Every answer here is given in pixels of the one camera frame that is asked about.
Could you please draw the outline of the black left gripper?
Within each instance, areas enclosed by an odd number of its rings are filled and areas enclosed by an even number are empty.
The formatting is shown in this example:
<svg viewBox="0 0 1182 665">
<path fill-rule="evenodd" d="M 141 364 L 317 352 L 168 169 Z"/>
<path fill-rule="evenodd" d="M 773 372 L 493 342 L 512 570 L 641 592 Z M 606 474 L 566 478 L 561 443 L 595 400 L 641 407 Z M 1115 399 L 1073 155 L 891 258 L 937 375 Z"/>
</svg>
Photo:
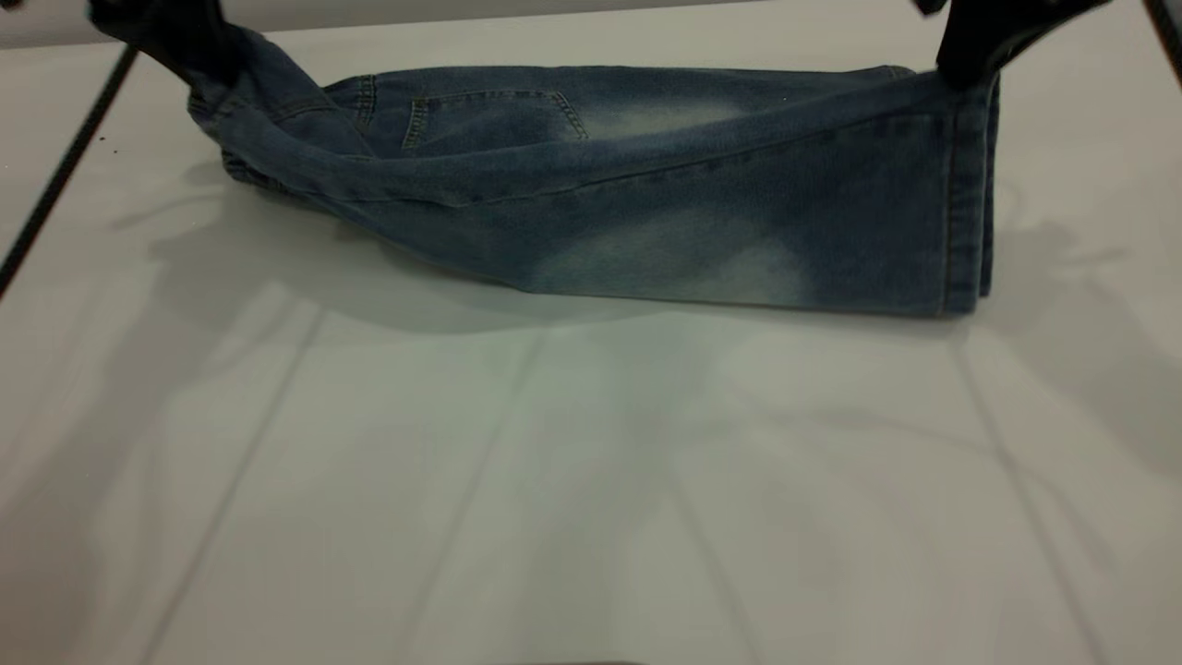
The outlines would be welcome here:
<svg viewBox="0 0 1182 665">
<path fill-rule="evenodd" d="M 236 38 L 227 32 L 219 1 L 89 1 L 89 19 L 116 41 L 173 54 L 173 71 L 233 87 L 242 69 Z"/>
</svg>

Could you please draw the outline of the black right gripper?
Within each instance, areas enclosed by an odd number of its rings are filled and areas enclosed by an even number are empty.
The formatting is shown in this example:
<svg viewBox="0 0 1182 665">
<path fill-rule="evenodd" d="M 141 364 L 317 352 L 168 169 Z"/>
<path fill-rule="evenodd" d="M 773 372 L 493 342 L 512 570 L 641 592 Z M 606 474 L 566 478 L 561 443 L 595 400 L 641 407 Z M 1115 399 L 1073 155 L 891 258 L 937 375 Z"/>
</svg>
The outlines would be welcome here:
<svg viewBox="0 0 1182 665">
<path fill-rule="evenodd" d="M 1046 30 L 1109 1 L 915 1 L 922 14 L 950 11 L 936 57 L 949 87 L 987 82 L 1043 39 Z"/>
</svg>

